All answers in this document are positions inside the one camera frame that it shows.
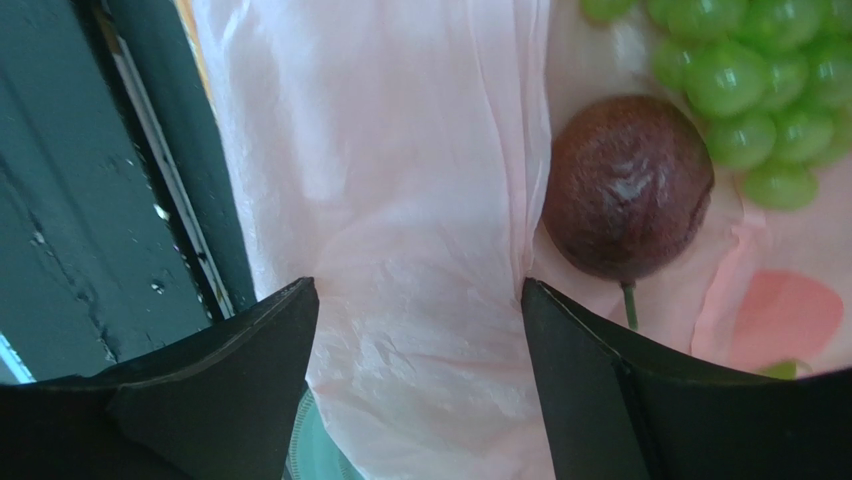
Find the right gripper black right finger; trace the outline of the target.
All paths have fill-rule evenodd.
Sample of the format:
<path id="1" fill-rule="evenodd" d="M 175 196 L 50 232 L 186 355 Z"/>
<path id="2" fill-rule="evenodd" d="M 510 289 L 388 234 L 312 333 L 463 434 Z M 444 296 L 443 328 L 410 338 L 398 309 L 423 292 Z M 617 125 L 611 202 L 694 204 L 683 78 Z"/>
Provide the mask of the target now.
<path id="1" fill-rule="evenodd" d="M 559 479 L 847 479 L 851 373 L 797 380 L 680 353 L 527 279 L 522 314 Z"/>

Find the pink translucent plastic bag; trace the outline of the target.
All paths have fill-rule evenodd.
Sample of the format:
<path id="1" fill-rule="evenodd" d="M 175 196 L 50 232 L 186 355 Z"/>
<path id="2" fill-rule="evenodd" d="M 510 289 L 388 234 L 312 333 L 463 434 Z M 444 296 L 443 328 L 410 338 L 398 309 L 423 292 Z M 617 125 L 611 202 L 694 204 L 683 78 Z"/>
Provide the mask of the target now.
<path id="1" fill-rule="evenodd" d="M 315 280 L 307 382 L 364 477 L 559 479 L 524 283 L 631 329 L 620 285 L 542 222 L 553 141 L 639 94 L 707 147 L 652 72 L 647 2 L 191 3 L 256 294 Z M 631 331 L 778 380 L 851 373 L 851 151 L 797 210 L 754 203 L 710 159 L 704 223 L 637 281 Z"/>

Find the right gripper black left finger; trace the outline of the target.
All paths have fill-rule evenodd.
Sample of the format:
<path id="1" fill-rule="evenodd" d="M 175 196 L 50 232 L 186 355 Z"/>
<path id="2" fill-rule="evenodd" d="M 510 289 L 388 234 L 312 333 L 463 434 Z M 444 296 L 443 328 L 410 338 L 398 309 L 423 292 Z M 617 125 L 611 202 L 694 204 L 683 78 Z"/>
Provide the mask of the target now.
<path id="1" fill-rule="evenodd" d="M 5 479 L 279 479 L 318 320 L 303 277 L 91 376 L 1 389 Z"/>

